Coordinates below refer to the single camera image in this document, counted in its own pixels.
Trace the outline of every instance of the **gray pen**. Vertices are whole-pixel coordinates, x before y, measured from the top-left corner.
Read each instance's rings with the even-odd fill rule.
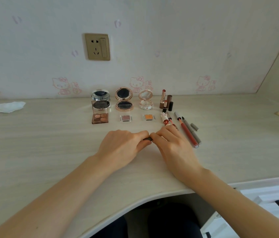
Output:
[[[196,139],[196,141],[198,142],[198,144],[201,144],[201,140],[199,139],[199,137],[197,136],[196,132],[193,130],[193,128],[189,125],[189,123],[187,122],[187,120],[184,119],[184,117],[182,117],[183,123],[187,126],[187,128],[189,129],[189,131],[191,132],[192,136]]]

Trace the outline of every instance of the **wooden desk surface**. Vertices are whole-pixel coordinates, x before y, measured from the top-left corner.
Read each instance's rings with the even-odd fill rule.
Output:
[[[154,110],[144,111],[134,96],[132,122],[119,121],[122,113],[112,100],[109,123],[92,125],[90,98],[23,100],[24,109],[0,113],[0,224],[93,155],[108,131],[160,129],[159,98],[153,98]],[[279,106],[255,95],[172,100],[174,111],[200,128],[202,144],[195,149],[200,162],[222,180],[231,184],[279,177],[279,117],[273,114]],[[149,113],[155,121],[143,121],[142,114]],[[64,237],[88,237],[148,200],[190,192],[152,144],[96,190]]]

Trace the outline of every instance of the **right hand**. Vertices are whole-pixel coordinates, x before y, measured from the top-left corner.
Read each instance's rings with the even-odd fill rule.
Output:
[[[159,148],[168,169],[178,180],[190,186],[191,181],[201,175],[204,168],[190,142],[173,125],[162,127],[158,132],[151,133],[150,137]]]

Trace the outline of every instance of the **rose gold compact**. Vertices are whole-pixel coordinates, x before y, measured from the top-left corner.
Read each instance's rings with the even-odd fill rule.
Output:
[[[145,89],[138,94],[140,99],[139,106],[143,110],[150,110],[154,108],[154,103],[151,100],[153,93],[149,89]]]
[[[109,112],[106,100],[92,101],[92,110],[92,124],[109,122]]]
[[[127,112],[133,110],[133,104],[129,101],[133,97],[133,92],[127,87],[121,87],[115,92],[115,98],[119,101],[116,104],[118,111]]]

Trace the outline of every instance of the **forearm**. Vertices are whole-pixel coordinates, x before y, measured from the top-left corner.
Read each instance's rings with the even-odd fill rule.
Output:
[[[188,186],[207,201],[241,238],[279,237],[279,219],[261,208],[211,171],[204,169]]]
[[[111,174],[93,156],[0,226],[0,237],[60,237]]]

